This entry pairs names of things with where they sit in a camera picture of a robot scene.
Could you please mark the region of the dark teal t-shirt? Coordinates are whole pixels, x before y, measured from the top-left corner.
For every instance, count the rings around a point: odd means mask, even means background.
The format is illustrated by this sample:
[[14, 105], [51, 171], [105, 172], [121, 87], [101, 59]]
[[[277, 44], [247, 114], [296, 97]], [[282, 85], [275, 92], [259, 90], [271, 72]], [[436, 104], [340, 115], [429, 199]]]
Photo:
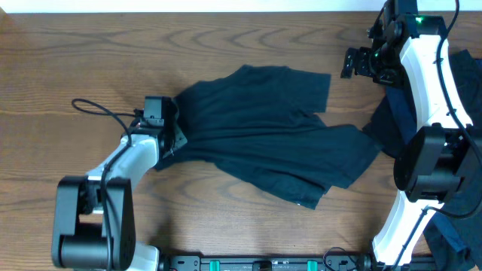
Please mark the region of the dark teal t-shirt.
[[380, 152], [356, 126], [322, 122], [330, 84], [328, 74], [251, 65], [197, 82], [175, 97], [186, 144], [160, 168], [206, 161], [314, 209], [331, 187], [353, 184]]

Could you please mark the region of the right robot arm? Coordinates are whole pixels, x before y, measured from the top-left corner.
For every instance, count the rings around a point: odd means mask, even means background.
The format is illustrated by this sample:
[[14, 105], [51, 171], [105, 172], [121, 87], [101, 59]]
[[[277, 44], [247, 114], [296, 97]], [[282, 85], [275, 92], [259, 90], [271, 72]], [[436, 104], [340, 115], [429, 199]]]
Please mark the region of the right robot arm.
[[415, 136], [394, 164], [395, 202], [371, 252], [355, 261], [357, 270], [410, 269], [427, 224], [481, 168], [481, 132], [450, 68], [451, 29], [443, 17], [420, 14], [415, 1], [388, 0], [368, 31], [372, 45], [346, 51], [342, 78], [407, 86], [416, 113]]

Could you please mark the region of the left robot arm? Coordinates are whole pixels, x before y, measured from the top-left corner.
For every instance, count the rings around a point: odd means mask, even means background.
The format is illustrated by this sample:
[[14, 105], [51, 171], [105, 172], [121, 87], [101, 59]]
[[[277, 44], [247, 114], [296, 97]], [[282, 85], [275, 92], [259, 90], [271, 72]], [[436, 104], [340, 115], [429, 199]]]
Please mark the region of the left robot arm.
[[178, 107], [148, 96], [119, 146], [85, 175], [67, 175], [56, 189], [51, 259], [73, 270], [168, 270], [159, 248], [136, 239], [133, 191], [150, 169], [160, 169], [185, 142]]

